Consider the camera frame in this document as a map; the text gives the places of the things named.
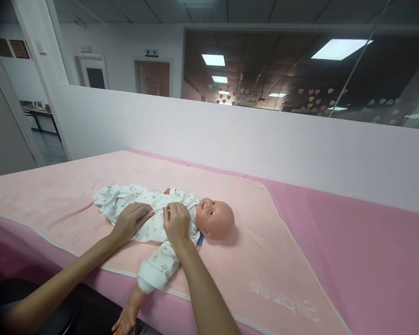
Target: ceiling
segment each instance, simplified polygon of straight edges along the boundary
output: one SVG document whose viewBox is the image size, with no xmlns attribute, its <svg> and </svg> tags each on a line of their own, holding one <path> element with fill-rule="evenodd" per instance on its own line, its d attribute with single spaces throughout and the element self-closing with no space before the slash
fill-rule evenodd
<svg viewBox="0 0 419 335">
<path fill-rule="evenodd" d="M 235 101 L 248 107 L 292 111 L 307 107 L 309 90 L 319 89 L 312 101 L 314 107 L 318 99 L 321 100 L 318 107 L 329 107 L 360 54 L 356 51 L 341 61 L 311 59 L 331 38 L 367 39 L 367 36 L 187 31 L 184 77 L 209 102 L 222 103 L 225 99 L 225 104 Z M 339 106 L 360 110 L 371 99 L 396 99 L 419 67 L 419 37 L 376 35 L 373 40 Z M 225 66 L 207 66 L 202 54 L 224 55 Z M 213 75 L 227 77 L 228 84 L 218 84 L 212 92 L 209 85 L 214 84 Z M 241 88 L 248 90 L 248 94 L 239 92 Z M 228 100 L 227 94 L 220 97 L 219 90 L 228 91 L 231 98 Z M 270 93 L 286 96 L 273 98 Z M 261 94 L 266 101 L 257 101 Z"/>
<path fill-rule="evenodd" d="M 9 0 L 0 22 L 17 22 Z M 371 23 L 385 0 L 54 0 L 73 23 Z M 419 25 L 419 0 L 391 0 L 382 23 Z"/>
</svg>

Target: pink mattress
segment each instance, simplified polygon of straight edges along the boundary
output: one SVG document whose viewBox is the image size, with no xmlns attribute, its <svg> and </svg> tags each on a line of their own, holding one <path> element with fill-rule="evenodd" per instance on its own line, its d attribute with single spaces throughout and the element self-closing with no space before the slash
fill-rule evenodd
<svg viewBox="0 0 419 335">
<path fill-rule="evenodd" d="M 354 334 L 419 334 L 419 214 L 132 151 L 264 184 Z M 23 235 L 32 242 L 23 242 Z M 0 217 L 0 279 L 20 276 L 43 282 L 73 259 L 27 227 Z M 86 280 L 120 305 L 134 282 L 102 269 Z M 189 302 L 164 292 L 151 296 L 140 317 L 164 334 L 196 333 Z M 245 334 L 257 333 L 240 327 Z"/>
</svg>

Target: white printed onesie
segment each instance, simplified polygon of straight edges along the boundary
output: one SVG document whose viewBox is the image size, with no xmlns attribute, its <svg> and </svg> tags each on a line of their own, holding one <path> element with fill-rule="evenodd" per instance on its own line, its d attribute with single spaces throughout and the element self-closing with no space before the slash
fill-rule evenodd
<svg viewBox="0 0 419 335">
<path fill-rule="evenodd" d="M 180 265 L 163 228 L 163 207 L 171 202 L 180 202 L 185 205 L 191 217 L 189 238 L 194 245 L 200 238 L 200 231 L 196 225 L 196 207 L 200 199 L 188 191 L 172 188 L 169 194 L 163 194 L 141 185 L 106 185 L 96 192 L 93 202 L 101 206 L 100 212 L 113 225 L 123 209 L 133 202 L 147 203 L 154 210 L 155 215 L 147 220 L 132 238 L 137 242 L 162 243 L 147 261 L 141 262 L 137 280 L 143 292 L 150 293 L 155 288 L 163 288 Z"/>
</svg>

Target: pink towel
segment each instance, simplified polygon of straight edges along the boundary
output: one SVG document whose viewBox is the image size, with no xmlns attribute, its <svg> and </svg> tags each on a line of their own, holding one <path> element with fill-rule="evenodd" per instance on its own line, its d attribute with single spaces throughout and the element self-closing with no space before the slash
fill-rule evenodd
<svg viewBox="0 0 419 335">
<path fill-rule="evenodd" d="M 238 321 L 266 334 L 349 333 L 257 182 L 120 151 L 1 176 L 0 216 L 78 256 L 112 229 L 93 206 L 93 194 L 107 183 L 159 191 L 180 187 L 230 204 L 236 232 L 223 242 L 205 239 L 200 256 Z M 157 248 L 129 242 L 103 267 L 136 276 L 140 262 Z M 165 289 L 189 299 L 182 270 Z"/>
</svg>

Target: doll head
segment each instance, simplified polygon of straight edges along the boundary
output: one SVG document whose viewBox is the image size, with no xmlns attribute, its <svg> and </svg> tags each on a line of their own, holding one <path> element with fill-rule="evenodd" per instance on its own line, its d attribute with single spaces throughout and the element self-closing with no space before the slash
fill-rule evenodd
<svg viewBox="0 0 419 335">
<path fill-rule="evenodd" d="M 197 206 L 197 226 L 205 237 L 225 240 L 234 228 L 234 214 L 223 201 L 203 198 Z"/>
</svg>

